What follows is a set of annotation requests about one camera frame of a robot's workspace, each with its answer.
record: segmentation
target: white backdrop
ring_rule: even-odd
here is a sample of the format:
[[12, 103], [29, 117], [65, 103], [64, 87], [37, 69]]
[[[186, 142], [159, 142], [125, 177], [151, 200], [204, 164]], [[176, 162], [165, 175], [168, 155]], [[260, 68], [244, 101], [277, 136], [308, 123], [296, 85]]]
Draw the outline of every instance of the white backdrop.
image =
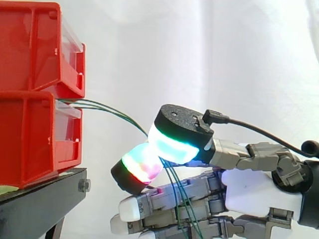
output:
[[[305, 0], [58, 2], [87, 46], [87, 99], [123, 110], [146, 129], [161, 105], [173, 103], [221, 111], [296, 146], [319, 140], [319, 63]], [[265, 140], [235, 126], [214, 129], [217, 138]], [[92, 190], [66, 217], [62, 238], [136, 238], [110, 232], [109, 220], [128, 196], [110, 169], [143, 135], [114, 116], [86, 111], [83, 139], [81, 166]], [[155, 184], [164, 183], [163, 174]], [[294, 225], [287, 238], [318, 237]]]

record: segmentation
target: screw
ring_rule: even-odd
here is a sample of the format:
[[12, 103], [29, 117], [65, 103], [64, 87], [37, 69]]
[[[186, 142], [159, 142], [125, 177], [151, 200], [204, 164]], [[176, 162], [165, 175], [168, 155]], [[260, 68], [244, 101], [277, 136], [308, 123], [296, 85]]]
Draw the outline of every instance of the screw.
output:
[[79, 181], [79, 191], [83, 193], [88, 193], [91, 190], [91, 180], [90, 179], [81, 179]]

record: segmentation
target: white plastic part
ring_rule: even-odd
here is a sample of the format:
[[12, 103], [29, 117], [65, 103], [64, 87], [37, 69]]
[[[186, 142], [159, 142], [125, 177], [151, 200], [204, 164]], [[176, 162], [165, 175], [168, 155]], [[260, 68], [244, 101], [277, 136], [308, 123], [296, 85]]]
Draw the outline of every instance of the white plastic part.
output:
[[156, 239], [155, 233], [152, 231], [147, 231], [140, 234], [139, 239]]
[[110, 220], [111, 232], [115, 235], [128, 235], [128, 224], [123, 222], [120, 218], [120, 214], [116, 214]]
[[265, 217], [271, 207], [293, 211], [294, 220], [299, 220], [302, 194], [281, 191], [262, 171], [227, 170], [222, 175], [222, 182], [227, 186], [225, 205], [230, 211]]
[[141, 219], [138, 201], [133, 196], [120, 202], [119, 213], [123, 222], [135, 222]]

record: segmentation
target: robot finger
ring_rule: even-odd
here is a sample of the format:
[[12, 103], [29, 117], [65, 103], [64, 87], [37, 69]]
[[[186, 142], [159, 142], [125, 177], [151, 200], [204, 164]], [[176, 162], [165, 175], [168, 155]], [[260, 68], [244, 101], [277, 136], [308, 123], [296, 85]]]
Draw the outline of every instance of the robot finger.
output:
[[120, 218], [124, 222], [135, 222], [154, 213], [174, 209], [176, 206], [184, 205], [185, 194], [192, 204], [196, 200], [206, 198], [208, 207], [220, 208], [217, 211], [224, 210], [225, 187], [221, 183], [221, 174], [221, 171], [208, 171], [182, 180], [183, 189], [177, 184], [173, 187], [167, 184], [128, 197], [119, 204]]

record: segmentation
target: red storage bin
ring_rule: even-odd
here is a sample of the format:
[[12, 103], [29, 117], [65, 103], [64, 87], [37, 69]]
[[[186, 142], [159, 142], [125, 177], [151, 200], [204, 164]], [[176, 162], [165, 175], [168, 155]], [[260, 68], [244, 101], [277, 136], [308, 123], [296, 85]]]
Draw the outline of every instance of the red storage bin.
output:
[[53, 2], [0, 1], [0, 91], [83, 98], [85, 46]]
[[81, 163], [82, 112], [49, 92], [0, 92], [0, 185], [19, 188]]

